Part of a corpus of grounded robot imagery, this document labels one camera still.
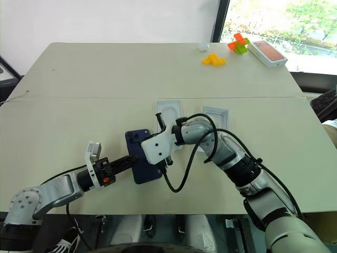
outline white table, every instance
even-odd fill
[[[27,75],[25,84],[32,81]],[[61,171],[84,164],[88,140],[102,142],[101,157],[127,155],[127,130],[155,130],[158,99],[20,98],[0,109],[0,208],[11,196]],[[185,115],[202,106],[229,109],[230,130],[289,187],[302,211],[337,210],[337,152],[305,98],[181,99]],[[192,147],[172,158],[168,176],[182,179]],[[163,178],[137,185],[131,170],[116,183],[71,204],[72,213],[245,213],[233,183],[197,155],[180,193]],[[64,208],[54,209],[64,213]]]
[[[17,94],[37,98],[265,98],[303,96],[285,66],[268,70],[251,52],[225,43],[51,44]],[[209,53],[227,64],[205,66]]]

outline smartphone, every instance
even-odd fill
[[[142,141],[149,136],[150,131],[148,129],[127,131],[125,133],[128,153],[139,157],[132,165],[133,179],[137,184],[150,182],[162,176],[161,171],[156,165],[148,163],[141,146]]]

